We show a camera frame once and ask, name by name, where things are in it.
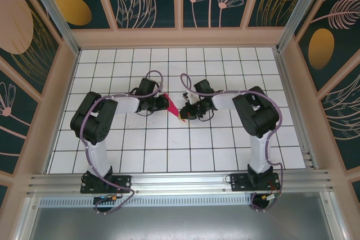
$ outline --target white grid floor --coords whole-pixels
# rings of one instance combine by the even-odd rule
[[[178,109],[185,105],[181,73],[190,75],[193,84],[206,78],[214,90],[260,86],[283,114],[283,126],[272,139],[271,160],[285,169],[305,169],[271,48],[166,48],[82,50],[48,173],[87,169],[84,146],[70,130],[86,93],[128,92],[150,69],[164,75],[163,91]],[[106,147],[115,173],[246,170],[250,158],[250,138],[235,111],[216,111],[208,122],[186,123],[167,111],[148,117],[118,115]]]

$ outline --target purple cable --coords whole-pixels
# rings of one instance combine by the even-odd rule
[[[189,87],[185,84],[185,82],[184,82],[184,80],[183,80],[183,77],[184,77],[184,76],[186,76],[186,79],[187,79],[187,81],[188,81],[188,83],[189,83],[189,85],[190,85]],[[281,113],[280,108],[277,106],[277,104],[276,104],[272,99],[270,99],[268,96],[263,95],[263,94],[261,94],[261,93],[259,93],[259,92],[256,92],[256,91],[251,91],[251,90],[227,90],[227,91],[216,92],[216,93],[214,93],[214,94],[199,93],[199,92],[194,91],[194,90],[191,89],[191,87],[192,87],[192,85],[191,85],[191,79],[190,79],[190,77],[189,77],[186,73],[182,73],[182,74],[180,75],[180,80],[181,80],[181,83],[184,85],[184,87],[185,87],[189,92],[191,92],[191,93],[193,93],[193,94],[197,94],[197,95],[199,95],[199,96],[212,97],[212,96],[217,96],[217,95],[220,95],[220,94],[254,94],[254,95],[257,95],[257,96],[260,96],[260,97],[265,98],[267,101],[270,101],[271,104],[274,105],[276,111],[277,111],[278,114],[279,114],[279,124],[275,127],[275,129],[274,129],[273,131],[271,131],[271,132],[269,133],[268,138],[266,139],[266,142],[265,142],[265,158],[266,158],[266,161],[267,161],[270,165],[272,165],[272,166],[280,165],[281,180],[280,180],[280,190],[279,190],[279,193],[281,193],[281,191],[282,191],[282,184],[283,184],[283,182],[284,182],[284,180],[283,180],[284,169],[283,169],[283,167],[282,167],[282,163],[281,163],[281,162],[279,162],[279,163],[272,163],[271,161],[269,161],[269,153],[268,153],[268,146],[269,146],[270,138],[271,138],[271,136],[274,135],[274,133],[275,133],[276,131],[279,130],[279,128],[280,128],[280,126],[281,126],[281,124],[282,124],[282,113]],[[263,211],[265,212],[265,209],[261,209],[260,207],[254,205],[254,197],[255,197],[256,194],[257,194],[257,193],[255,192],[255,193],[253,193],[253,194],[251,195],[251,200],[250,200],[251,204],[250,204],[250,207],[251,207],[252,209],[254,209],[255,211],[263,210]],[[271,204],[267,209],[271,209],[271,208],[275,205],[275,202],[276,202],[276,201],[277,201],[277,200],[275,200],[274,203]]]
[[[161,82],[160,82],[160,85],[158,87],[157,90],[155,90],[154,92],[152,92],[151,94],[148,94],[148,95],[144,95],[144,96],[136,96],[136,95],[131,95],[131,94],[128,94],[128,93],[121,93],[121,94],[116,94],[116,95],[112,95],[112,96],[104,96],[104,97],[101,97],[99,98],[98,100],[96,100],[96,102],[91,106],[91,108],[89,109],[89,111],[87,112],[85,118],[84,118],[84,121],[81,125],[81,128],[80,128],[80,140],[83,142],[83,144],[85,145],[85,155],[86,155],[86,159],[89,163],[89,166],[90,168],[94,171],[94,173],[97,175],[97,177],[99,177],[102,181],[104,181],[106,184],[112,186],[112,187],[115,187],[116,189],[122,189],[124,191],[130,191],[132,194],[125,200],[123,201],[119,206],[115,207],[115,208],[112,208],[110,209],[108,212],[100,212],[98,209],[97,209],[97,206],[99,205],[99,203],[101,203],[102,201],[99,201],[95,204],[95,210],[97,211],[98,214],[103,214],[103,215],[106,215],[106,214],[111,214],[113,212],[115,212],[116,210],[119,210],[125,203],[127,203],[127,201],[129,201],[135,194],[135,191],[131,188],[126,188],[126,187],[121,187],[119,185],[116,185],[108,180],[106,180],[104,177],[102,177],[99,172],[96,170],[96,168],[93,166],[92,164],[92,161],[90,159],[90,156],[89,156],[89,147],[88,147],[88,143],[87,141],[85,141],[84,139],[84,127],[85,127],[85,124],[86,122],[88,121],[89,117],[90,117],[90,114],[91,112],[94,110],[94,108],[103,100],[105,99],[108,99],[108,98],[120,98],[120,97],[133,97],[133,98],[148,98],[148,97],[152,97],[154,95],[156,95],[157,93],[159,93],[160,91],[163,90],[163,82],[164,82],[164,79],[163,79],[163,75],[157,71],[157,70],[151,70],[149,71],[147,74],[146,74],[146,78],[148,76],[150,76],[151,73],[158,73],[160,75],[160,78],[161,78]]]

